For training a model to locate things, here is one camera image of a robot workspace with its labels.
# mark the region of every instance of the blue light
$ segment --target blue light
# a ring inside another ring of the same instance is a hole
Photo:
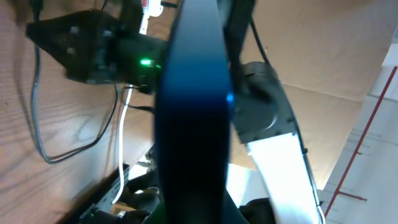
[[[229,103],[232,103],[234,101],[234,95],[232,93],[228,93],[228,95],[226,96],[226,100]]]

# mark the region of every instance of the wooden surface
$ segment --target wooden surface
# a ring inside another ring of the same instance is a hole
[[[48,165],[43,161],[26,120],[34,72],[33,45],[24,35],[24,21],[31,18],[31,13],[24,10],[27,2],[10,4],[0,0],[0,223],[57,223],[117,168],[114,130],[118,111],[97,146],[61,164]],[[17,14],[14,6],[19,8]],[[93,6],[95,2],[89,0],[46,1],[42,18]],[[163,27],[169,27],[171,21],[151,22],[149,34],[167,37]],[[49,155],[94,140],[113,100],[113,86],[67,80],[64,69],[42,52],[39,117]],[[152,97],[136,93],[131,103],[151,105]],[[124,160],[135,164],[151,147],[151,139],[152,116],[129,110],[124,129]]]

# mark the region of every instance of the red line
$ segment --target red line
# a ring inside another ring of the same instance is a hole
[[[352,197],[352,198],[355,198],[355,199],[358,199],[358,200],[367,201],[366,198],[362,198],[362,197],[360,197],[360,196],[355,196],[355,195],[348,194],[348,193],[344,193],[344,192],[341,192],[341,191],[339,191],[338,193],[341,194],[341,195],[345,195],[345,196],[347,196],[347,197]]]
[[[368,123],[366,124],[366,127],[365,127],[365,129],[363,130],[363,132],[362,132],[362,135],[361,135],[361,137],[360,137],[360,139],[359,139],[359,141],[358,141],[358,144],[356,145],[356,148],[355,148],[355,150],[354,150],[354,153],[353,153],[353,155],[351,156],[351,159],[349,160],[346,169],[344,170],[343,176],[341,177],[340,181],[338,182],[338,185],[337,185],[337,188],[336,188],[336,190],[335,190],[335,193],[333,193],[333,196],[332,196],[332,198],[331,198],[331,200],[330,200],[330,203],[329,203],[329,205],[328,205],[328,208],[327,208],[326,211],[325,211],[325,216],[328,215],[329,210],[330,210],[331,206],[333,205],[333,202],[336,200],[336,197],[337,197],[337,195],[338,195],[339,192],[340,192],[340,188],[341,188],[341,186],[343,185],[343,182],[344,182],[344,180],[345,180],[345,178],[346,178],[346,176],[347,176],[347,173],[348,173],[348,171],[349,171],[349,168],[351,168],[351,165],[353,165],[354,158],[355,158],[355,156],[358,154],[358,151],[359,151],[359,148],[360,148],[361,145],[362,145],[363,139],[365,138],[365,135],[366,135],[366,133],[368,132],[370,125],[372,124],[372,121],[373,121],[373,119],[374,119],[374,116],[376,115],[376,112],[377,112],[377,110],[378,110],[379,107],[380,107],[381,101],[383,100],[384,95],[386,94],[386,91],[387,91],[388,87],[389,87],[390,84],[391,84],[392,78],[394,78],[394,75],[396,74],[397,68],[398,68],[398,67],[395,66],[394,69],[392,69],[392,72],[391,72],[391,74],[390,74],[390,77],[388,78],[386,84],[384,85],[383,91],[381,92],[380,97],[379,97],[379,99],[377,100],[377,103],[376,103],[376,105],[375,105],[375,107],[374,107],[374,109],[373,109],[373,112],[372,112],[371,116],[369,117],[369,121],[368,121]]]

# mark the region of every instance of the brown cardboard panel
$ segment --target brown cardboard panel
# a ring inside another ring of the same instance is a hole
[[[398,22],[397,0],[260,0],[254,20],[283,83],[362,101]],[[249,29],[243,62],[262,60]]]
[[[284,85],[297,117],[317,187],[324,188],[354,125],[361,103]],[[231,163],[255,169],[233,131]]]

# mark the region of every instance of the green light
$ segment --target green light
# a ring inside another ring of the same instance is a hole
[[[152,64],[152,60],[149,59],[142,59],[141,60],[141,65],[149,66]]]

